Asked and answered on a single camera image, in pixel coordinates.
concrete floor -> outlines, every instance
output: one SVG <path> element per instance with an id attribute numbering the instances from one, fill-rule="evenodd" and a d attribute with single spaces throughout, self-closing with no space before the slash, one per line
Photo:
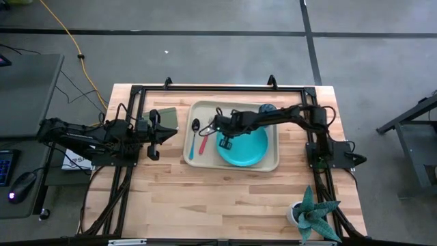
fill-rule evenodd
<path id="1" fill-rule="evenodd" d="M 69 28 L 144 30 L 304 31 L 298 0 L 46 0 Z M 307 0 L 313 31 L 437 32 L 437 2 L 424 0 Z M 36 1 L 8 14 L 0 26 L 59 28 Z M 114 83 L 264 84 L 275 74 L 283 85 L 314 85 L 305 37 L 76 36 L 89 75 L 104 98 Z M 63 70 L 84 91 L 76 49 L 65 35 L 1 34 L 0 43 L 41 53 L 63 53 Z M 394 132 L 375 128 L 437 89 L 437 39 L 315 38 L 323 85 L 335 87 L 343 127 L 368 161 L 357 168 L 368 235 L 437 245 L 437 198 L 399 201 L 417 186 Z M 7 55 L 11 51 L 1 49 Z M 60 77 L 58 86 L 79 93 Z M 97 110 L 86 99 L 67 105 L 55 92 L 48 117 L 91 124 Z M 0 221 L 0 241 L 72 236 L 84 187 L 51 189 L 51 218 Z"/>

teal plate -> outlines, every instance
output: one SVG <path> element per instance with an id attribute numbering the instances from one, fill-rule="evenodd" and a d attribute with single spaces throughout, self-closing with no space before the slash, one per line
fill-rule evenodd
<path id="1" fill-rule="evenodd" d="M 230 150 L 219 146 L 222 139 L 223 134 L 217 133 L 216 147 L 218 153 L 225 161 L 238 167 L 254 165 L 262 160 L 267 153 L 268 140 L 264 127 L 259 127 L 251 134 L 243 134 L 230 139 L 229 141 L 232 143 Z"/>

fork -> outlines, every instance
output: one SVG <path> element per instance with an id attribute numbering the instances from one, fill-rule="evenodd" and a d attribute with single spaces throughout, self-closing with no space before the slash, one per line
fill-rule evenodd
<path id="1" fill-rule="evenodd" d="M 211 124 L 213 119 L 214 119 L 214 117 L 210 117 L 210 119 L 208 120 L 208 126 Z M 199 149 L 199 154 L 203 154 L 203 151 L 205 150 L 205 145 L 206 145 L 206 142 L 208 140 L 208 133 L 209 132 L 210 132 L 210 127 L 208 127 L 206 129 L 206 136 L 203 137 L 203 141 L 202 141 L 202 144 L 200 145 L 200 149 Z"/>

succulent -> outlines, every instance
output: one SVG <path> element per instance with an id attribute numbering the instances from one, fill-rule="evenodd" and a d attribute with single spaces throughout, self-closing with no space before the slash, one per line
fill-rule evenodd
<path id="1" fill-rule="evenodd" d="M 311 236 L 311 229 L 324 238 L 341 242 L 341 239 L 335 234 L 334 230 L 323 220 L 323 216 L 334 211 L 339 203 L 338 201 L 332 201 L 314 204 L 313 191 L 310 186 L 307 187 L 300 206 L 292 209 L 293 217 L 298 222 L 302 243 L 305 243 L 309 236 Z"/>

spoon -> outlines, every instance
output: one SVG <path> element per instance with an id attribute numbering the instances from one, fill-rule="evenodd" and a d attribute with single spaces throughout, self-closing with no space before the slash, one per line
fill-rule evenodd
<path id="1" fill-rule="evenodd" d="M 199 130 L 199 128 L 200 128 L 200 121 L 199 119 L 195 118 L 193 120 L 193 123 L 191 123 L 191 129 L 193 130 L 194 135 L 193 135 L 193 143 L 191 144 L 191 151 L 189 156 L 190 160 L 194 158 L 194 139 L 196 137 L 196 132 Z"/>

